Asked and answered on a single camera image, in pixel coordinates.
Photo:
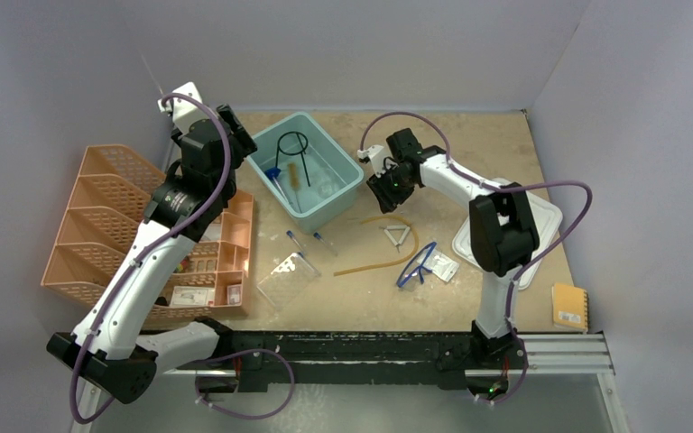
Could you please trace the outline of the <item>small clear glass beaker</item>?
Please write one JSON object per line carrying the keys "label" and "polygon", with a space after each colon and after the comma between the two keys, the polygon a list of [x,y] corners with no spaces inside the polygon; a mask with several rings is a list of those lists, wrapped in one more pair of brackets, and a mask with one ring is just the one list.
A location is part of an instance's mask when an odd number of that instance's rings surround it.
{"label": "small clear glass beaker", "polygon": [[341,189],[340,184],[335,180],[322,180],[315,188],[321,200],[327,200],[336,195]]}

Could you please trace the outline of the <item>white clay pipe triangle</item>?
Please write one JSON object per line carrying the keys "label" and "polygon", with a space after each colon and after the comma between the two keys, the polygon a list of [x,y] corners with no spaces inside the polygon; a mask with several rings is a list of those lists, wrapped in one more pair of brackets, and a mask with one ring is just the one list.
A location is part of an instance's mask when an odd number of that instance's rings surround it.
{"label": "white clay pipe triangle", "polygon": [[379,229],[383,231],[397,252],[400,251],[411,232],[411,227],[408,225],[380,226]]}

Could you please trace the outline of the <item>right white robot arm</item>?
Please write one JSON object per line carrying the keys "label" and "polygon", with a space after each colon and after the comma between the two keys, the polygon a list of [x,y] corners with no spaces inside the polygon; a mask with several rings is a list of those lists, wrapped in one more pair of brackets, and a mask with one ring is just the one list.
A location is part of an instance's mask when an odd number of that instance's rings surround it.
{"label": "right white robot arm", "polygon": [[357,158],[373,168],[367,185],[384,214],[424,187],[467,211],[470,249],[483,272],[470,354],[483,367],[495,365],[517,344],[512,322],[515,286],[540,245],[526,191],[518,183],[486,186],[456,168],[446,150],[423,146],[409,128],[391,134],[384,146],[360,148]]}

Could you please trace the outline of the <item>brown test tube brush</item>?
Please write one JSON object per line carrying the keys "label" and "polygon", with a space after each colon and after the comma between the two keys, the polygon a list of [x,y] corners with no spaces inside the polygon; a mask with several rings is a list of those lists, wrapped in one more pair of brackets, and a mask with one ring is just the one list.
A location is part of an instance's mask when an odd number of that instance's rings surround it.
{"label": "brown test tube brush", "polygon": [[289,182],[291,185],[291,191],[293,199],[296,203],[297,208],[300,208],[299,191],[300,191],[300,176],[298,173],[298,168],[294,162],[289,162],[287,166]]}

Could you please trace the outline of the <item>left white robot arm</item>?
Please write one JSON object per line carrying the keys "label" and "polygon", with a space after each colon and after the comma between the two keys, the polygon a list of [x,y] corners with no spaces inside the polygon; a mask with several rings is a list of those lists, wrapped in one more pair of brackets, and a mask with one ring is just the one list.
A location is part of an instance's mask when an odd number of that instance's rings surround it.
{"label": "left white robot arm", "polygon": [[152,193],[129,252],[105,292],[70,332],[51,336],[48,352],[123,404],[143,395],[160,374],[202,361],[220,369],[233,345],[227,327],[200,317],[157,335],[143,324],[178,264],[237,192],[235,171],[257,146],[229,105],[214,117],[175,128],[181,149],[165,181]]}

